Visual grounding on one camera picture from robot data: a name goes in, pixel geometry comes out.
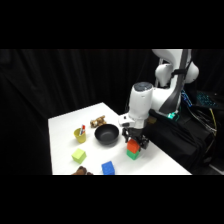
green block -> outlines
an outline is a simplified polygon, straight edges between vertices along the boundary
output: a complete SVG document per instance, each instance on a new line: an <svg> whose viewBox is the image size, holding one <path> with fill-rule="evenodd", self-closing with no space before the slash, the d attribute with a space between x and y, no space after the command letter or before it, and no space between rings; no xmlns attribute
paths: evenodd
<svg viewBox="0 0 224 224"><path fill-rule="evenodd" d="M136 153L134 154L133 152L127 150L127 155L128 155L131 159L136 160L136 159L138 158L139 151L136 152Z"/></svg>
<svg viewBox="0 0 224 224"><path fill-rule="evenodd" d="M84 159L86 158L86 152L81 150L81 149L77 149L73 154L72 154L72 158L74 161L76 161L79 164L82 164L82 162L84 161Z"/></svg>

tabletop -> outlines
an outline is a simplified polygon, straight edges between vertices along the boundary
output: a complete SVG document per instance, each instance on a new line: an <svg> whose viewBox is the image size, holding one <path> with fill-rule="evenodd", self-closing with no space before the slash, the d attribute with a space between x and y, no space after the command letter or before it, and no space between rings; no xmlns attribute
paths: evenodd
<svg viewBox="0 0 224 224"><path fill-rule="evenodd" d="M105 115L108 124L116 125L120 131L118 141L112 145L101 145L95 138L95 130L90 121ZM80 164L72 159L79 148L86 152L81 164L94 175L103 175L101 165L111 161L116 175L191 175L176 161L165 154L152 142L146 150L142 149L137 160L127 156L127 144L121 135L118 115L104 103L74 111L48 121L53 175L71 175ZM77 142L74 131L86 126L86 142Z"/></svg>

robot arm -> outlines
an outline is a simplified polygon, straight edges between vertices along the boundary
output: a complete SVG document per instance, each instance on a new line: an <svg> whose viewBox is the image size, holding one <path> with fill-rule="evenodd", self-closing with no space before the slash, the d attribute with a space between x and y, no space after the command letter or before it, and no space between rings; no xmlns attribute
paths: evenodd
<svg viewBox="0 0 224 224"><path fill-rule="evenodd" d="M147 124L149 110L153 109L163 115L175 112L180 105L181 90L185 81L191 82L198 76L198 69L194 64L190 65L186 74L186 67L191 61L191 50L152 49L152 51L170 63L160 65L156 70L160 85L163 87L170 81L170 87L155 88L147 82L135 84L131 91L129 112L119 117L119 124L124 127L122 134L126 142L132 138L144 149L147 148L148 139L142 136L142 131Z"/></svg>

black background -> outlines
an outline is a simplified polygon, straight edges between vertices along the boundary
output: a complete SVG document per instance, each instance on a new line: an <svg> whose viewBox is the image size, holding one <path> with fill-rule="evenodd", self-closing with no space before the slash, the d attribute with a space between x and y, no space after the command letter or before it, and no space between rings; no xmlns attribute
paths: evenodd
<svg viewBox="0 0 224 224"><path fill-rule="evenodd" d="M199 49L194 62L198 89L224 94L224 49ZM1 174L51 174L48 118L100 102L122 114L158 63L150 49L0 50Z"/></svg>

red block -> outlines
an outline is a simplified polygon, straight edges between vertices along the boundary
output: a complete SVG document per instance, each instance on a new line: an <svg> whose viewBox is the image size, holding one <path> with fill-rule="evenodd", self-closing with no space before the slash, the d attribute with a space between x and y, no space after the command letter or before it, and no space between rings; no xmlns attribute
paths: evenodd
<svg viewBox="0 0 224 224"><path fill-rule="evenodd" d="M140 146L139 146L139 144L138 144L135 140L131 139L131 140L128 142L127 149L128 149L130 152L136 154L136 153L138 152L138 150L140 149Z"/></svg>

